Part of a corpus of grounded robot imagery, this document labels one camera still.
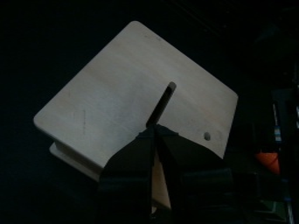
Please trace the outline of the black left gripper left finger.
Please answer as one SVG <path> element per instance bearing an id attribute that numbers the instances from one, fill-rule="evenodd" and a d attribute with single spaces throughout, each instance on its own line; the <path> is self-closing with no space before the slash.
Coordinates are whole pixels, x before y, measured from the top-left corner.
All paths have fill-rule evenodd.
<path id="1" fill-rule="evenodd" d="M 100 173 L 96 224 L 149 224 L 153 163 L 151 127 L 111 157 Z"/>

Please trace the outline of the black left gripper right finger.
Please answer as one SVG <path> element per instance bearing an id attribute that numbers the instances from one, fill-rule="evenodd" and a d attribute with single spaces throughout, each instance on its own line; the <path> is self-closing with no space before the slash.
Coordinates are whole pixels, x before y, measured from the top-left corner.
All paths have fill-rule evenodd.
<path id="1" fill-rule="evenodd" d="M 223 159 L 161 125 L 155 139 L 173 224 L 243 224 L 232 172 Z"/>

